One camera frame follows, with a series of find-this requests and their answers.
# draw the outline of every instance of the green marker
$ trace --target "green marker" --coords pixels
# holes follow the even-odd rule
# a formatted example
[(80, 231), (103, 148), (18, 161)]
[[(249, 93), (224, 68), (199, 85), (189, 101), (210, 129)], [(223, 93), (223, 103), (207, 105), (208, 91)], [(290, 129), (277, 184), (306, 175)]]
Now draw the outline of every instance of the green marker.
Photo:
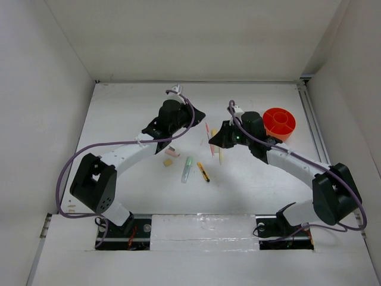
[(181, 183), (186, 183), (188, 180), (189, 172), (191, 171), (193, 157), (188, 157), (184, 166), (183, 176), (181, 177)]

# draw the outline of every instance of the yellow marker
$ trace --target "yellow marker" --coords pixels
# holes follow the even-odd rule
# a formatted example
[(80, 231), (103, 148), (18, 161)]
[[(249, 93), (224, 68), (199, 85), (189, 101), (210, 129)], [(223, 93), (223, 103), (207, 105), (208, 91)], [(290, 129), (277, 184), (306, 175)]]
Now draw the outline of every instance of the yellow marker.
[(207, 173), (205, 172), (204, 167), (202, 166), (202, 164), (200, 162), (197, 162), (197, 166), (199, 167), (199, 169), (200, 169), (200, 171), (202, 173), (202, 176), (204, 177), (205, 181), (210, 182), (209, 177), (208, 177)]
[[(214, 136), (214, 135), (216, 135), (217, 134), (217, 129), (216, 128), (213, 128), (212, 129), (212, 137)], [(217, 146), (214, 146), (214, 152), (215, 153), (219, 153), (218, 154), (218, 158), (220, 159), (220, 165), (222, 165), (222, 148), (219, 148), (219, 147), (217, 147)]]

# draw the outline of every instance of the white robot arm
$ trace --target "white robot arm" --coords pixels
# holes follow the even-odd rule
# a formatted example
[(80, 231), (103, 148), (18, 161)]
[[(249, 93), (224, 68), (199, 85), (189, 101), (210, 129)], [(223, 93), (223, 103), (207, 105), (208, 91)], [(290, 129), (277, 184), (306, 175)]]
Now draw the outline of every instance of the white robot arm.
[[(329, 166), (311, 159), (308, 161), (317, 167), (307, 164), (296, 158), (295, 154), (298, 153), (291, 151), (281, 140), (266, 135), (262, 117), (257, 112), (243, 112), (241, 108), (234, 106), (230, 113), (240, 126), (236, 125), (233, 119), (223, 121), (220, 131), (209, 140), (209, 144), (220, 148), (232, 148), (236, 144), (247, 146), (254, 157), (290, 173), (308, 185), (313, 192), (312, 200), (288, 204), (269, 220), (257, 219), (257, 225), (262, 223), (264, 226), (263, 231), (259, 232), (260, 237), (284, 237), (300, 228), (301, 224), (318, 220), (328, 225), (335, 225), (357, 209), (358, 203), (347, 189), (330, 173), (318, 168), (324, 167), (338, 176), (353, 190), (361, 202), (356, 184), (345, 165), (338, 163)], [(262, 144), (247, 137), (242, 128)]]
[(117, 177), (163, 150), (179, 129), (194, 127), (205, 117), (203, 112), (184, 102), (179, 96), (181, 91), (180, 85), (168, 91), (158, 116), (138, 135), (136, 144), (122, 145), (102, 156), (89, 153), (82, 158), (76, 172), (70, 193), (124, 233), (130, 231), (133, 214), (115, 200)]

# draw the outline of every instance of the white wall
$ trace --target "white wall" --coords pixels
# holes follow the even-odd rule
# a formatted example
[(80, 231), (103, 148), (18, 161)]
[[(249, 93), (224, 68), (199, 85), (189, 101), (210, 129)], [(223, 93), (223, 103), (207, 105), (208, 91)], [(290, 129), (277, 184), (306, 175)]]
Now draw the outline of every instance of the white wall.
[(331, 22), (321, 37), (320, 42), (314, 51), (314, 54), (308, 61), (308, 64), (305, 66), (303, 74), (316, 73), (328, 60), (336, 34), (338, 32), (338, 28), (349, 2), (350, 0), (341, 0), (335, 15), (332, 17)]
[(101, 81), (299, 79), (340, 2), (46, 0)]
[(329, 156), (347, 164), (368, 214), (367, 244), (381, 277), (381, 2), (352, 0), (327, 64), (308, 88)]
[(0, 284), (25, 285), (93, 82), (42, 0), (0, 1)]

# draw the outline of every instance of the marker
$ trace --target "marker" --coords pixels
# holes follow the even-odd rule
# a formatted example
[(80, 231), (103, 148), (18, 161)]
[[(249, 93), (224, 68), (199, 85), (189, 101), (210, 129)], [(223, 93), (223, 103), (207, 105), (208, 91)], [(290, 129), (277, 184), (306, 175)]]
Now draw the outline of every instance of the marker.
[(183, 176), (181, 177), (181, 183), (186, 183), (188, 180), (189, 171), (191, 170), (193, 157), (188, 157), (184, 166)]
[(200, 169), (200, 171), (202, 173), (202, 176), (204, 177), (205, 181), (210, 182), (209, 177), (208, 177), (207, 173), (205, 172), (204, 167), (202, 166), (202, 164), (200, 162), (197, 162), (197, 166), (199, 167), (199, 169)]

